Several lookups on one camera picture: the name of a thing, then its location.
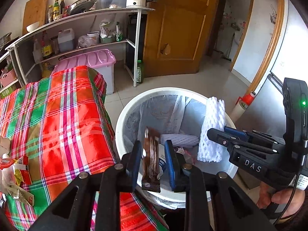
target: refrigerator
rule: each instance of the refrigerator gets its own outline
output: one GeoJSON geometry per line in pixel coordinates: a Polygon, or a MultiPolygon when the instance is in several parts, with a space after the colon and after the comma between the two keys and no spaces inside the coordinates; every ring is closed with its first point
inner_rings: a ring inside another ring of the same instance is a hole
{"type": "MultiPolygon", "coordinates": [[[[281,137],[285,133],[285,113],[282,84],[284,78],[303,80],[308,84],[308,29],[289,0],[285,8],[287,20],[281,46],[256,89],[256,97],[244,114],[236,121],[239,130],[261,131],[281,137]]],[[[260,181],[239,169],[239,174],[249,188],[260,181]]]]}

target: pink lid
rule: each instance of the pink lid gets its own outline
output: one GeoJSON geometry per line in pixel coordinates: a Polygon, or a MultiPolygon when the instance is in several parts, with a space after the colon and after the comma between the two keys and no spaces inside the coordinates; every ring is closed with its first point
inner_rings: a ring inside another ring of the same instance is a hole
{"type": "Polygon", "coordinates": [[[115,62],[116,58],[109,49],[101,49],[61,60],[53,73],[82,65],[97,69],[115,64],[115,62]]]}

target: glass bottle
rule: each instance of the glass bottle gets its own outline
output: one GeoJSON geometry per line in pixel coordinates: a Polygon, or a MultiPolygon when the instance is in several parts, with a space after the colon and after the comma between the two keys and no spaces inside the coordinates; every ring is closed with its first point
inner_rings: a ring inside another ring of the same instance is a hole
{"type": "Polygon", "coordinates": [[[53,8],[52,8],[52,5],[49,5],[49,8],[48,8],[48,23],[51,23],[53,22],[53,8]]]}
{"type": "Polygon", "coordinates": [[[51,41],[45,30],[42,36],[42,54],[44,59],[48,59],[52,55],[51,41]]]}
{"type": "Polygon", "coordinates": [[[59,8],[59,0],[55,0],[54,2],[54,14],[53,14],[53,20],[56,16],[60,14],[60,8],[59,8]]]}
{"type": "Polygon", "coordinates": [[[65,3],[64,3],[64,0],[61,0],[61,3],[60,3],[60,14],[63,15],[64,11],[65,11],[65,3]]]}

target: white trash bin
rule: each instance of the white trash bin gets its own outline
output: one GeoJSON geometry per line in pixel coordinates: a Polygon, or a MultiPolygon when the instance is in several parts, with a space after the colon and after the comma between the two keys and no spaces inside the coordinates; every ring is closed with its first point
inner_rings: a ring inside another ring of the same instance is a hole
{"type": "MultiPolygon", "coordinates": [[[[161,134],[178,133],[200,137],[204,120],[207,98],[201,94],[181,88],[156,88],[139,94],[122,110],[115,129],[115,141],[119,157],[132,151],[136,140],[144,142],[147,126],[155,128],[161,134]]],[[[235,128],[230,117],[225,114],[227,126],[235,128]]],[[[229,162],[227,149],[221,162],[196,161],[195,165],[202,171],[217,174],[225,171],[231,178],[238,167],[229,162]]],[[[145,198],[150,202],[166,208],[185,207],[185,193],[174,193],[169,185],[169,175],[165,172],[161,179],[161,192],[141,190],[143,165],[140,164],[137,184],[145,198]]]]}

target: tile floor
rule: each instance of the tile floor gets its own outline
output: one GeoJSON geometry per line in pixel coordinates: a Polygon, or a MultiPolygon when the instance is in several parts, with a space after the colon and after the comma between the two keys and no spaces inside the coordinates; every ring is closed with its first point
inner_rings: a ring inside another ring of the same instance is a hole
{"type": "MultiPolygon", "coordinates": [[[[122,109],[132,98],[142,92],[158,87],[185,88],[206,97],[215,96],[218,99],[223,99],[225,110],[229,114],[237,98],[242,96],[247,89],[247,85],[228,70],[229,66],[230,62],[221,59],[219,56],[213,58],[204,57],[201,61],[200,71],[196,74],[145,78],[144,82],[137,85],[137,87],[133,87],[133,81],[127,71],[119,65],[116,66],[114,71],[115,92],[112,95],[107,95],[105,100],[105,107],[113,128],[116,128],[122,109]]],[[[236,175],[234,180],[254,202],[258,200],[258,188],[249,190],[241,181],[239,175],[236,175]]]]}

